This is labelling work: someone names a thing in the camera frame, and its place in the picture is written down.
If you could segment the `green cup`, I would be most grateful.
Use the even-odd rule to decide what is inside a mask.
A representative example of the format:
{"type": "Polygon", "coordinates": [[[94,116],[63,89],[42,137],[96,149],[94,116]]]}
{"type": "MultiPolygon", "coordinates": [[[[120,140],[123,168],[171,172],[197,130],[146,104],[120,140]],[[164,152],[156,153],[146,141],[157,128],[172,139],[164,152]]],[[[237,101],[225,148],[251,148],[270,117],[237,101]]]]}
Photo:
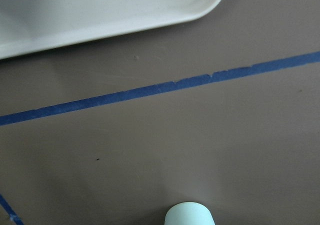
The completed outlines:
{"type": "Polygon", "coordinates": [[[215,225],[209,209],[197,202],[181,202],[172,206],[164,218],[165,225],[215,225]]]}

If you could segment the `beige tray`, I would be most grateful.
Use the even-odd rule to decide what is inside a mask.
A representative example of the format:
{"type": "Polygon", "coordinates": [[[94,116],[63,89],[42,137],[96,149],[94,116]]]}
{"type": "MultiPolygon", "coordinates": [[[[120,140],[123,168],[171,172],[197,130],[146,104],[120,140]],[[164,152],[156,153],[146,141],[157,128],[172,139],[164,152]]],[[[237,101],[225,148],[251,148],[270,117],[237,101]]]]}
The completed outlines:
{"type": "Polygon", "coordinates": [[[0,0],[0,57],[199,19],[221,0],[0,0]]]}

